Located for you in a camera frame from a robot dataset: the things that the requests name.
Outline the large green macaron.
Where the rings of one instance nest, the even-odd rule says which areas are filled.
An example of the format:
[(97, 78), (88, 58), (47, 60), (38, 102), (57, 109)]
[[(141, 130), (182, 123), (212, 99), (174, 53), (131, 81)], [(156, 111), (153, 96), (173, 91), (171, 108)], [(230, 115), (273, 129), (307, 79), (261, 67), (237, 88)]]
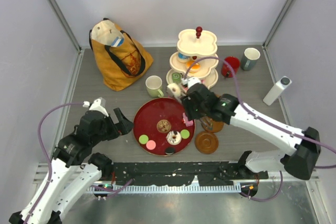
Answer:
[(147, 135), (145, 135), (145, 134), (143, 134), (143, 135), (141, 135), (140, 137), (139, 137), (139, 143), (140, 144), (146, 144), (147, 142), (149, 141), (149, 137), (147, 136)]

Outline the metal serving tongs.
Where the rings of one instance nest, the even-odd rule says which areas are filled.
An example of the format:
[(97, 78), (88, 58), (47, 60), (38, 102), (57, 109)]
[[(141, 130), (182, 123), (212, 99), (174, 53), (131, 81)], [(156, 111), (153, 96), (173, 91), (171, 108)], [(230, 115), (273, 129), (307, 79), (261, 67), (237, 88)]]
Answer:
[[(186, 96), (186, 92), (185, 91), (181, 91), (180, 93), (178, 93), (177, 91), (176, 92), (173, 92), (171, 94), (171, 97), (173, 97), (177, 102), (179, 102), (180, 104), (182, 103), (181, 99)], [(188, 117), (185, 115), (185, 113), (183, 113), (183, 116), (182, 116), (182, 122), (186, 125), (186, 126), (191, 126), (192, 124), (194, 125), (195, 123), (192, 123)], [(210, 131), (212, 130), (212, 122), (209, 120), (209, 119), (205, 119), (205, 118), (202, 118), (202, 119), (199, 119), (202, 127), (206, 130), (206, 131)]]

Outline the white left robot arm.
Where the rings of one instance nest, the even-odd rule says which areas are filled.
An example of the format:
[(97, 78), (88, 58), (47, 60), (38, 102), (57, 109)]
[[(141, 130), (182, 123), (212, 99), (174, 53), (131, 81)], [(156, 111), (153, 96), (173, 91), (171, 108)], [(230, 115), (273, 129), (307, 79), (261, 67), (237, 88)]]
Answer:
[(56, 147), (48, 173), (29, 204), (13, 213), (10, 223), (61, 223), (61, 216), (96, 180), (111, 177), (113, 163), (93, 147), (130, 133), (134, 124), (120, 109), (114, 110), (118, 123), (102, 109), (87, 111), (74, 131)]

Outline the pink layered cake slice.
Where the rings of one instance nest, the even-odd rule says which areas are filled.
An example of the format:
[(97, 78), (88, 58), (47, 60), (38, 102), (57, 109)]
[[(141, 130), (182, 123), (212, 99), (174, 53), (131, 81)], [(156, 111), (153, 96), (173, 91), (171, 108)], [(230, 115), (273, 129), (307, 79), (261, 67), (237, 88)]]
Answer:
[(182, 116), (183, 116), (182, 121), (186, 125), (186, 127), (194, 125), (194, 121), (193, 120), (189, 120), (185, 113), (183, 113)]

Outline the white frosted donut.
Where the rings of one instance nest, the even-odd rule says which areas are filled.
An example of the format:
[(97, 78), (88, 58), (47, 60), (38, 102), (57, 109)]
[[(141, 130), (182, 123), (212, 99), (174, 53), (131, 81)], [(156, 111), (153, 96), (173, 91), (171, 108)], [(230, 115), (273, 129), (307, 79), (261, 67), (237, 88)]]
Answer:
[(166, 87), (167, 94), (170, 98), (174, 98), (176, 101), (180, 102), (181, 101), (181, 89), (178, 84), (176, 83), (171, 83), (168, 84)]

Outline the orange glazed donut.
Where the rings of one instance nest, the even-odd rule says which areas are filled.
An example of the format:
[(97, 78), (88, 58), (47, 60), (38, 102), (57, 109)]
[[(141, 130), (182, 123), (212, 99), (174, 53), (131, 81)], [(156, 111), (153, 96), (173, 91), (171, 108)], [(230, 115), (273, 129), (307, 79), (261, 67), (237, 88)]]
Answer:
[(196, 73), (200, 70), (200, 64), (195, 63), (195, 61), (193, 61), (193, 60), (190, 60), (190, 61), (186, 62), (185, 67), (186, 67), (186, 70), (190, 69), (189, 70), (190, 73)]

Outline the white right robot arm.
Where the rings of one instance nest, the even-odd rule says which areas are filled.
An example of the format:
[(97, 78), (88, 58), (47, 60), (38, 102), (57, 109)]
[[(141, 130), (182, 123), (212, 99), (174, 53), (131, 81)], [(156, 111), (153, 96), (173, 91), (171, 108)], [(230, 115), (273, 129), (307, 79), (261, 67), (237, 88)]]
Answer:
[(308, 127), (301, 130), (285, 125), (254, 110), (230, 94), (220, 97), (201, 83), (194, 84), (181, 103), (189, 120), (208, 117), (216, 122), (239, 127), (268, 141), (277, 151), (243, 153), (237, 166), (242, 178), (269, 170), (286, 171), (293, 177), (309, 180), (320, 155), (319, 133)]

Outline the blue frosted donut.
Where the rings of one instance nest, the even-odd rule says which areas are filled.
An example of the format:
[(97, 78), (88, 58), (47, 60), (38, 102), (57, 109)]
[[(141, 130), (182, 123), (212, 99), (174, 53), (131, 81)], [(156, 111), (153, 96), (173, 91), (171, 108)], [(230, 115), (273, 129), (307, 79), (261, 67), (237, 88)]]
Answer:
[(177, 59), (179, 62), (186, 63), (190, 60), (189, 56), (183, 55), (182, 53), (178, 53)]

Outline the white chocolate sprinkle donut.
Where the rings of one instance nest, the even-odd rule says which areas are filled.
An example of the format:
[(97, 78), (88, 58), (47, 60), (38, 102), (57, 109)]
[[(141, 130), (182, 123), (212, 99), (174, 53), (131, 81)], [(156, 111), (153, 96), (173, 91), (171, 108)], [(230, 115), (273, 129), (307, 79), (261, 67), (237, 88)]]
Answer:
[(166, 140), (170, 145), (178, 145), (182, 141), (179, 131), (170, 131), (166, 136)]

